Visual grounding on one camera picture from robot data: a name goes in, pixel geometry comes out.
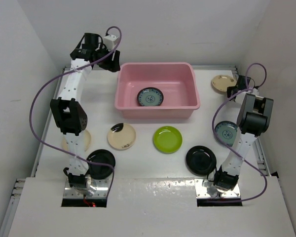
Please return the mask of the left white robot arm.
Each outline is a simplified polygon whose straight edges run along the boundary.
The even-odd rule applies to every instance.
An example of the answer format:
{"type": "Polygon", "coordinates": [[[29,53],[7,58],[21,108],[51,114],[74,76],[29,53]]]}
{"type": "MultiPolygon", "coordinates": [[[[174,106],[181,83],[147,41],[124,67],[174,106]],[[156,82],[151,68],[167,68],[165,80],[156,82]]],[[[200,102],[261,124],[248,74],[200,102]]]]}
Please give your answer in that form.
{"type": "Polygon", "coordinates": [[[71,71],[64,89],[57,99],[50,102],[50,108],[56,126],[63,133],[67,151],[72,153],[69,166],[64,169],[69,185],[77,189],[86,189],[85,175],[88,163],[81,160],[85,154],[85,130],[88,117],[80,101],[84,84],[94,65],[110,72],[120,70],[120,52],[116,50],[120,38],[106,34],[85,33],[76,48],[71,52],[71,71]]]}

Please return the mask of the cream floral plate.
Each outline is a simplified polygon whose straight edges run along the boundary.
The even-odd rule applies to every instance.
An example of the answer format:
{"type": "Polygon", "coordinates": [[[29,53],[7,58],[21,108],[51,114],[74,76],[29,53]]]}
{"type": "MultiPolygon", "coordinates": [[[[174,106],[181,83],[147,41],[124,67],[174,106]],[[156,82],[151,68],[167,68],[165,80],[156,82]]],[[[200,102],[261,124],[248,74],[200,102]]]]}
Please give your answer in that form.
{"type": "Polygon", "coordinates": [[[228,75],[217,75],[211,80],[211,87],[217,93],[227,93],[227,88],[235,86],[237,79],[228,75]]]}

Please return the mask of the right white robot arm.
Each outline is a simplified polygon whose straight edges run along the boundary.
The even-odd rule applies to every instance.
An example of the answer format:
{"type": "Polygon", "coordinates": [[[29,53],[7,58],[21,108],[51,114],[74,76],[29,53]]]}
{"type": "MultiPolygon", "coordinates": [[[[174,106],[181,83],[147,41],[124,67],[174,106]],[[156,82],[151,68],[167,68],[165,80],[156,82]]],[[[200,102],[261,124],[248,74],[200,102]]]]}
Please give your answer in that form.
{"type": "Polygon", "coordinates": [[[253,94],[253,90],[247,86],[248,78],[239,76],[236,85],[227,90],[229,100],[243,100],[236,121],[235,141],[228,157],[214,175],[214,186],[224,191],[234,189],[250,147],[267,131],[271,121],[274,100],[253,94]]]}

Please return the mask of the blue patterned plate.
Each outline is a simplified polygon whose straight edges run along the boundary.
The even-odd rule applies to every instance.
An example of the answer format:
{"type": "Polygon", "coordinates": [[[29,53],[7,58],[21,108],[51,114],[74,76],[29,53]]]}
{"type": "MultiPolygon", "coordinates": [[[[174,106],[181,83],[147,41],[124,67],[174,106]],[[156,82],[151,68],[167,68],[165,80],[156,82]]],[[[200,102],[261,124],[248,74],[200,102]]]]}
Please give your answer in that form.
{"type": "Polygon", "coordinates": [[[164,101],[162,91],[155,87],[146,87],[139,91],[137,103],[142,107],[160,106],[164,101]]]}
{"type": "Polygon", "coordinates": [[[237,125],[231,121],[221,121],[215,126],[215,132],[224,143],[232,147],[237,135],[237,125]]]}

